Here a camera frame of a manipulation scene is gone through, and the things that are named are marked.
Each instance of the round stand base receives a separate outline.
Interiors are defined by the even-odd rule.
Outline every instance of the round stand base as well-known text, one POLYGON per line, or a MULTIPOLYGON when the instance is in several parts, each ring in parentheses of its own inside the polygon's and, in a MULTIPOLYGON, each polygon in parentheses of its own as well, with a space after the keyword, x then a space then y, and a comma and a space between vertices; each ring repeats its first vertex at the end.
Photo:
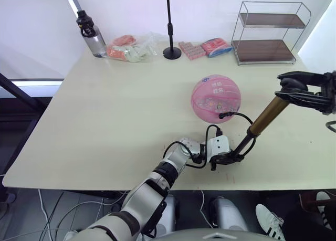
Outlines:
POLYGON ((169 47, 163 50, 163 56, 169 60, 175 60, 181 56, 181 50, 173 47, 173 51, 171 51, 169 47))

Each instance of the white table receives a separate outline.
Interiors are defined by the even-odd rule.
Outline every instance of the white table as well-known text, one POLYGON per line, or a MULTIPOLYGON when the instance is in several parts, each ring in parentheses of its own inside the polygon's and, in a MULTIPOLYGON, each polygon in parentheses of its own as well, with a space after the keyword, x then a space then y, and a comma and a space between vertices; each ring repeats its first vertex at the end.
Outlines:
MULTIPOLYGON (((242 95, 240 112, 253 120, 280 90, 278 74, 295 65, 237 66, 233 53, 217 58, 128 63, 86 51, 52 99, 7 172, 9 187, 128 190, 140 183, 172 141, 203 141, 207 123, 190 105, 195 84, 211 74, 232 78, 242 95)), ((336 187, 335 116, 289 105, 257 139, 241 163, 186 168, 175 190, 293 190, 336 187)), ((235 148, 248 123, 220 125, 235 148)))

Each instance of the pink basketball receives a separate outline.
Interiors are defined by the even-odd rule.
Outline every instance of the pink basketball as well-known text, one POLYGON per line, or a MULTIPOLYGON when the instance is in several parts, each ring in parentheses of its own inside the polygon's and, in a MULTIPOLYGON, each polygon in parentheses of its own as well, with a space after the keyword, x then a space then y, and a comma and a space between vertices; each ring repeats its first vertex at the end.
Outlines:
POLYGON ((231 119, 220 119, 222 112, 238 111, 241 97, 238 86, 230 78, 211 75, 199 81, 191 96, 191 106, 196 115, 208 123, 223 123, 231 119))

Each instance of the white cable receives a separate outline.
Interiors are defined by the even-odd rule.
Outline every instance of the white cable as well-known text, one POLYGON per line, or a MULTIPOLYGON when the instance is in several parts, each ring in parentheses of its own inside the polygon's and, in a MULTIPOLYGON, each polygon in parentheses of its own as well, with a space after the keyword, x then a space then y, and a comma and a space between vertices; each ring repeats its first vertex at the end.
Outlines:
POLYGON ((74 207, 72 207, 71 209, 68 210, 68 212, 62 217, 62 219, 59 221, 59 223, 57 224, 57 228, 61 225, 62 221, 64 220, 64 218, 71 212, 73 211, 75 208, 77 208, 78 206, 80 205, 83 205, 83 204, 86 204, 86 203, 98 203, 98 204, 101 204, 101 205, 104 205, 104 206, 112 206, 114 204, 116 204, 118 201, 120 201, 124 195, 126 195, 127 191, 125 191, 116 201, 114 201, 113 203, 110 203, 110 204, 107 204, 107 203, 100 203, 100 202, 96 202, 96 201, 88 201, 88 202, 82 202, 82 203, 79 203, 77 205, 75 205, 74 207))
POLYGON ((330 195, 336 196, 335 194, 329 192, 328 190, 324 190, 324 191, 326 191, 326 192, 327 192, 328 194, 330 194, 330 195))
POLYGON ((203 205, 204 205, 204 193, 203 193, 203 190, 201 190, 201 193, 202 193, 202 205, 201 205, 201 208, 199 209, 199 212, 202 214, 204 220, 206 221, 206 223, 210 226, 210 228, 213 228, 213 226, 209 223, 209 221, 206 219, 204 213, 202 212, 202 209, 203 209, 203 205))
POLYGON ((41 195, 41 190, 40 190, 40 189, 38 189, 38 195, 39 195, 39 197, 40 197, 40 203, 41 203, 41 209, 42 209, 42 212, 43 212, 44 217, 46 218, 46 221, 47 221, 48 236, 49 236, 50 241, 53 241, 53 239, 52 239, 52 237, 51 237, 51 231, 50 231, 49 219, 48 219, 47 212, 46 212, 45 209, 44 209, 44 205, 43 205, 43 200, 42 200, 42 195, 41 195))
POLYGON ((98 213, 97 213, 97 217, 96 217, 95 222, 98 220, 99 212, 100 212, 100 210, 101 210, 101 207, 103 206, 103 201, 104 201, 104 197, 101 199, 101 204, 100 204, 100 206, 99 206, 99 210, 98 210, 98 213))
POLYGON ((15 237, 6 238, 6 239, 3 239, 2 241, 8 241, 8 240, 12 240, 12 239, 15 239, 15 238, 18 238, 18 237, 23 237, 23 236, 26 236, 26 235, 34 234, 34 233, 37 233, 37 232, 44 232, 44 231, 45 231, 45 229, 36 230, 34 232, 28 232, 28 233, 17 235, 15 237))

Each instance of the black pants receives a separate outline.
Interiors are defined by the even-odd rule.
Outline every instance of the black pants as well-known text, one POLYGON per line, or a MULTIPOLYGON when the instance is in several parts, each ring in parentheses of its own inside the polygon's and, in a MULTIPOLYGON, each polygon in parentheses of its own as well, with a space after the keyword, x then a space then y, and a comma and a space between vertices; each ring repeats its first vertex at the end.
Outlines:
POLYGON ((282 227, 283 235, 286 241, 335 241, 335 231, 319 225, 310 217, 307 217, 307 213, 301 210, 295 210, 290 212, 286 218, 282 227))

